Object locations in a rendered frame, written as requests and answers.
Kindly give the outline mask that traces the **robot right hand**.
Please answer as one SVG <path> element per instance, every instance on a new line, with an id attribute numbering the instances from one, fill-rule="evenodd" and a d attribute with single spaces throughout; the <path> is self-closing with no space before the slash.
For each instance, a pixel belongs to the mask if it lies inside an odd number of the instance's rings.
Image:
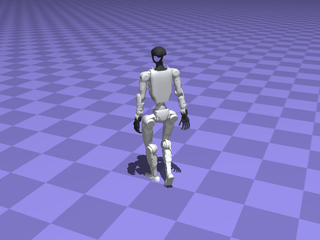
<path id="1" fill-rule="evenodd" d="M 183 130 L 187 130 L 190 128 L 190 122 L 189 122 L 190 120 L 189 120 L 187 114 L 188 114 L 187 109 L 185 109 L 185 114 L 181 113 L 182 117 L 181 117 L 181 121 L 179 123 L 179 126 L 181 125 L 181 122 L 182 122 L 182 129 L 184 128 Z"/>

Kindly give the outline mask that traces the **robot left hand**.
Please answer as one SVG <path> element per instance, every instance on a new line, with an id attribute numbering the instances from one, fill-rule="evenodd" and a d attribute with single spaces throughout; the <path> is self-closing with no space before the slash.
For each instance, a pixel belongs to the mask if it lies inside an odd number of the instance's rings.
<path id="1" fill-rule="evenodd" d="M 138 120 L 135 118 L 135 119 L 134 119 L 134 123 L 133 123 L 135 131 L 138 132 L 138 133 L 140 133 L 140 134 L 142 133 L 142 132 L 140 132 L 140 129 L 139 129 L 139 128 L 140 128 L 141 119 L 142 119 L 142 117 L 139 116 L 139 117 L 138 117 Z"/>

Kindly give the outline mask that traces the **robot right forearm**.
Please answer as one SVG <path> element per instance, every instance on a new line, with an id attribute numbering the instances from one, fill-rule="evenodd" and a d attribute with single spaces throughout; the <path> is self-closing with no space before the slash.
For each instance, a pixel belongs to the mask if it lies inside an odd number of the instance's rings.
<path id="1" fill-rule="evenodd" d="M 179 108 L 180 108 L 181 113 L 186 114 L 187 105 L 185 103 L 185 96 L 184 96 L 183 89 L 181 88 L 181 90 L 182 90 L 182 95 L 179 95 L 177 97 L 177 100 L 179 102 Z"/>

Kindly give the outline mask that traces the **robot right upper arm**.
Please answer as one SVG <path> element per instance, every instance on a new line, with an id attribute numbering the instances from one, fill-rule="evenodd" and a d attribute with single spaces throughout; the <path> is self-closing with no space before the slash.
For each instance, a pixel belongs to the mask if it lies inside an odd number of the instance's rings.
<path id="1" fill-rule="evenodd" d="M 176 68 L 171 68 L 172 70 L 172 77 L 173 77 L 173 83 L 175 86 L 174 93 L 176 96 L 182 95 L 182 89 L 181 89 L 181 78 L 180 78 L 180 71 Z"/>

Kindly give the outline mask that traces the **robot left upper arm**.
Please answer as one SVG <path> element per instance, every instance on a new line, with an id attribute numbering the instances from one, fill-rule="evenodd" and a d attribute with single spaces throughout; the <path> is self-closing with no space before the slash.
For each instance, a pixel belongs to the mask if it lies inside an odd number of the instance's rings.
<path id="1" fill-rule="evenodd" d="M 139 93 L 141 101 L 146 99 L 147 81 L 150 79 L 150 71 L 141 72 L 139 75 Z"/>

